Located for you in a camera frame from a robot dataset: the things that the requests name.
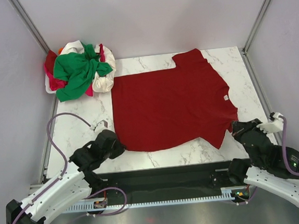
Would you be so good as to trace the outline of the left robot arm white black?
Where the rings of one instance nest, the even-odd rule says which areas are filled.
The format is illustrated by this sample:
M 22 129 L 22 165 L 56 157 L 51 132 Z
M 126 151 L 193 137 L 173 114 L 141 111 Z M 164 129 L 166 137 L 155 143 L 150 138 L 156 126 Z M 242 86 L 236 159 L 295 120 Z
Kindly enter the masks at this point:
M 107 129 L 95 140 L 75 150 L 55 177 L 27 198 L 6 205 L 6 224 L 50 224 L 62 212 L 83 199 L 98 197 L 118 187 L 105 187 L 95 170 L 107 159 L 125 151 L 117 135 Z

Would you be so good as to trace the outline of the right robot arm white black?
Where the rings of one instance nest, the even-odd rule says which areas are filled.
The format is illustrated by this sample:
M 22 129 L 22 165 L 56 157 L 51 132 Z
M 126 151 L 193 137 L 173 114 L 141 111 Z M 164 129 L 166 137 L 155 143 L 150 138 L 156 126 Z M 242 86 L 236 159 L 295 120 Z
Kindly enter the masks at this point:
M 249 161 L 231 161 L 229 182 L 261 188 L 299 208 L 299 151 L 285 144 L 286 118 L 275 112 L 267 123 L 234 121 L 232 127 L 232 136 L 243 145 Z

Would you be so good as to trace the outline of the dark red t shirt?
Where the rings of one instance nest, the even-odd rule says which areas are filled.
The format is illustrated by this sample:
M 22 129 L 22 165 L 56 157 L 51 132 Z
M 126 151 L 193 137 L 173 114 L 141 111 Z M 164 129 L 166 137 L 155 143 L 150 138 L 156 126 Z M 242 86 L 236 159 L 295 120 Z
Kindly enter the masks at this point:
M 173 56 L 175 67 L 117 77 L 113 125 L 130 151 L 152 152 L 202 138 L 220 148 L 238 109 L 229 86 L 198 49 Z

